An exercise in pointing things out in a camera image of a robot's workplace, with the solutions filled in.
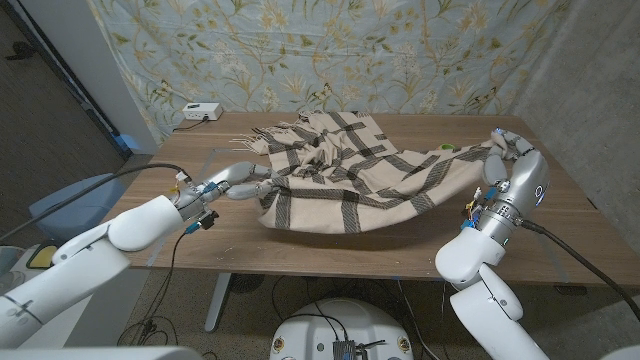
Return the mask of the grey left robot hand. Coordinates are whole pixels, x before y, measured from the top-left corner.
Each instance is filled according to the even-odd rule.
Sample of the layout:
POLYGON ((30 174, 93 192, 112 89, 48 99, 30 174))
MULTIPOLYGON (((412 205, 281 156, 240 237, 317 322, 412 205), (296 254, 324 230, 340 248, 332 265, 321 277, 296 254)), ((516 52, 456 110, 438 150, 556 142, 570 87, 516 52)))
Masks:
POLYGON ((273 169, 251 162, 238 162, 205 178, 200 183, 188 185, 172 202, 181 217, 187 221, 211 213, 209 203, 220 197, 231 200, 263 198, 276 189, 279 177, 273 169))

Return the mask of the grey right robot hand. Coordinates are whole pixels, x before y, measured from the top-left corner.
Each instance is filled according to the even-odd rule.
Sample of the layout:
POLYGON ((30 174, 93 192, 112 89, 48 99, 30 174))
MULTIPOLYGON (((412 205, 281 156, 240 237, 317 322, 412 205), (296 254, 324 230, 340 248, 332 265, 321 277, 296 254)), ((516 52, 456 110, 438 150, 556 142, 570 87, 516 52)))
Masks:
POLYGON ((541 151, 516 133, 497 128, 491 140, 481 172, 489 191, 464 225, 504 245, 544 199, 550 168, 541 151))

